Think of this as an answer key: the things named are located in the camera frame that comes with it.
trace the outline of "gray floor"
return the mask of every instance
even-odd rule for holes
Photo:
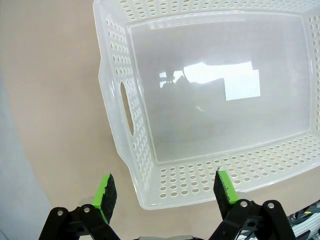
[[[111,226],[122,239],[211,235],[221,221],[215,201],[153,211],[139,206],[100,92],[91,1],[0,0],[0,49],[18,137],[52,206],[72,210],[95,194],[103,174],[112,172],[118,200]],[[319,172],[316,168],[250,195],[259,204],[276,199],[290,214],[320,199]],[[25,216],[19,225],[25,228],[29,221]]]

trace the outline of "bolt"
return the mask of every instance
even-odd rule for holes
[[[273,209],[275,207],[275,205],[272,202],[269,202],[267,206],[270,209]]]
[[[240,206],[245,208],[246,206],[248,206],[248,203],[246,201],[242,201],[240,202]]]

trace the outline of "tan surface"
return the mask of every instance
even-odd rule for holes
[[[142,209],[117,155],[100,92],[92,2],[0,0],[0,65],[12,114],[34,174],[53,206],[73,209],[112,172],[118,201],[111,226],[122,239],[192,234],[208,238],[217,203]],[[250,193],[287,214],[320,199],[320,168]]]

